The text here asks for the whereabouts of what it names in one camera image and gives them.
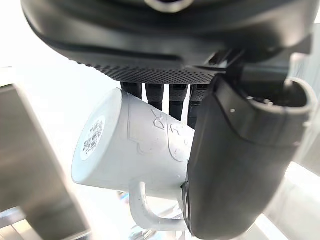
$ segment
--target sticker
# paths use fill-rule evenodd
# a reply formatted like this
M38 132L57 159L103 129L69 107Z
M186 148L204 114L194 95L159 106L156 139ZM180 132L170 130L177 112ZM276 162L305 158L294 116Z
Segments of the sticker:
M85 141L83 143L82 151L81 151L81 159L83 161L87 160L90 155L96 150L102 133L105 129L106 118L105 116L100 116L94 122L89 132L85 136Z

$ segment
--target black cover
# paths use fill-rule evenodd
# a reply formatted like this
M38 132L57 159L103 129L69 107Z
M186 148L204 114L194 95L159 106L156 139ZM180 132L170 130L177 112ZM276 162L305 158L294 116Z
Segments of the black cover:
M204 98L183 186L193 235L230 240L244 233L275 194L312 110L312 91L287 81L266 104L240 96L220 76Z
M266 58L308 36L318 0L201 0L175 13L143 0L21 0L34 32L67 58L114 80L208 84L214 53L267 51Z

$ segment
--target stainless steel surface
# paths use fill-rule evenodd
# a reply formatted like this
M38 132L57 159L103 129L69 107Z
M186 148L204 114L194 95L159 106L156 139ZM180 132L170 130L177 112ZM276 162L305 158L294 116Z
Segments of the stainless steel surface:
M26 218L26 215L19 207L14 207L0 212L0 229L20 222Z
M87 230L68 193L57 159L13 85L0 87L0 212L20 207L44 240ZM11 226L2 228L7 237Z

